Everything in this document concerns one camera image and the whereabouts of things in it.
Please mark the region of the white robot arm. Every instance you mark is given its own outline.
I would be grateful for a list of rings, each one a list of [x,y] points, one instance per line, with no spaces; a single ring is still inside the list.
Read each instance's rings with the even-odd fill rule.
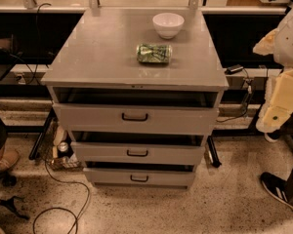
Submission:
[[[258,55],[273,55],[284,70],[268,83],[265,103],[256,128],[262,133],[279,130],[293,113],[293,7],[276,29],[270,31],[253,48]]]

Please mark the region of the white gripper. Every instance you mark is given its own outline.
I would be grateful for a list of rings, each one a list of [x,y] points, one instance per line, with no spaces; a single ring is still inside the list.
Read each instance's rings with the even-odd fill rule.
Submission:
[[[270,77],[256,128],[262,133],[279,130],[293,113],[293,68]]]

